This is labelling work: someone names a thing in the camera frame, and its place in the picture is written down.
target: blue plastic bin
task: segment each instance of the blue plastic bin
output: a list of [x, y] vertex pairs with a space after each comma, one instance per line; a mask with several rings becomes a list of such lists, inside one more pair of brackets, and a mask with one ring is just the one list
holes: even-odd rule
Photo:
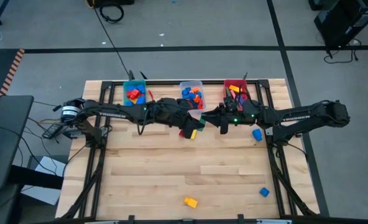
[[133, 105], [133, 102], [130, 101], [130, 99], [126, 96], [126, 92], [129, 91], [132, 86], [135, 88], [139, 85], [144, 86], [145, 102], [147, 102], [147, 86], [145, 84], [145, 80], [126, 81], [126, 82], [123, 83], [123, 104], [125, 106], [132, 106]]

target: white paper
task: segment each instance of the white paper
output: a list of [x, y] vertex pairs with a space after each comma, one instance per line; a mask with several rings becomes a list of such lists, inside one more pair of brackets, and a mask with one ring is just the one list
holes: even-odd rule
[[[46, 167], [49, 170], [55, 171], [55, 173], [60, 177], [62, 176], [62, 172], [65, 167], [64, 163], [58, 162], [54, 159], [51, 159], [45, 156], [43, 156], [43, 158], [40, 160], [40, 164], [42, 164], [44, 167]], [[46, 174], [53, 174], [52, 172], [41, 167], [39, 164], [37, 165], [35, 170], [46, 173]], [[28, 189], [29, 187], [31, 187], [31, 185], [25, 185], [24, 188], [22, 189], [25, 190], [25, 189]], [[28, 195], [32, 198], [36, 198], [37, 200], [41, 200], [48, 204], [55, 205], [58, 202], [58, 199], [60, 198], [60, 192], [61, 190], [58, 190], [58, 189], [48, 189], [44, 187], [32, 187], [31, 189], [23, 191], [22, 194]]]

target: wooden table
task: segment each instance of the wooden table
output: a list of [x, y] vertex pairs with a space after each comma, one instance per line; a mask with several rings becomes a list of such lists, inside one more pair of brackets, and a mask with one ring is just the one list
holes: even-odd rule
[[[98, 101], [102, 81], [87, 81], [84, 99]], [[270, 89], [276, 109], [291, 108], [284, 79], [271, 79]], [[147, 86], [155, 99], [179, 98], [178, 85]], [[255, 88], [249, 85], [256, 99]], [[205, 85], [206, 109], [222, 102], [221, 85]], [[114, 103], [122, 103], [122, 87], [115, 89]], [[231, 219], [237, 214], [245, 218], [278, 218], [274, 185], [265, 141], [252, 137], [257, 126], [230, 125], [229, 132], [207, 123], [195, 140], [178, 136], [178, 128], [150, 124], [139, 136], [136, 125], [112, 119], [98, 204], [97, 220]], [[300, 139], [291, 144], [302, 148]], [[84, 140], [74, 140], [70, 156]], [[319, 212], [306, 159], [302, 152], [284, 147], [293, 188], [316, 213]], [[82, 191], [89, 149], [80, 152], [68, 165], [56, 217], [60, 217]], [[268, 197], [259, 193], [270, 190]], [[285, 211], [289, 211], [285, 189], [281, 186]], [[88, 197], [86, 215], [90, 215], [93, 193]], [[184, 204], [185, 197], [198, 201], [196, 209]]]

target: orange striped tape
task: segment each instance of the orange striped tape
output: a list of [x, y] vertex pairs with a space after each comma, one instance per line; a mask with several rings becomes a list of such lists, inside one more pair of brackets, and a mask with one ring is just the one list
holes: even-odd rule
[[12, 83], [12, 79], [14, 78], [14, 75], [16, 74], [16, 71], [18, 69], [18, 66], [21, 63], [22, 57], [24, 56], [24, 49], [19, 49], [17, 51], [16, 57], [12, 61], [9, 73], [7, 73], [6, 79], [4, 80], [3, 86], [0, 89], [0, 96], [4, 96], [7, 94], [7, 91], [9, 91], [9, 87]]

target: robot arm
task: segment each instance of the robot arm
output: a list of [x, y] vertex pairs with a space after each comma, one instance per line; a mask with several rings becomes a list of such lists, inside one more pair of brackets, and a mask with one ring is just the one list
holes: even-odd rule
[[[228, 132], [228, 124], [257, 124], [266, 129], [267, 135], [271, 135], [273, 143], [286, 145], [297, 134], [307, 133], [323, 126], [341, 128], [350, 122], [346, 106], [339, 101], [324, 100], [310, 106], [301, 106], [287, 110], [275, 110], [262, 106], [257, 101], [247, 100], [243, 102], [242, 111], [238, 110], [238, 104], [227, 96], [224, 104], [213, 111], [202, 114], [202, 118], [220, 127], [220, 134]], [[283, 126], [281, 122], [298, 121], [297, 123]]]
[[143, 126], [152, 123], [175, 126], [183, 130], [186, 138], [190, 138], [194, 129], [205, 126], [188, 113], [192, 108], [193, 105], [189, 101], [173, 98], [162, 98], [156, 102], [134, 106], [112, 105], [77, 98], [64, 103], [61, 122], [67, 126], [75, 126], [86, 136], [86, 142], [96, 147], [104, 144], [104, 134], [101, 129], [87, 121], [89, 117], [96, 115], [126, 119]]

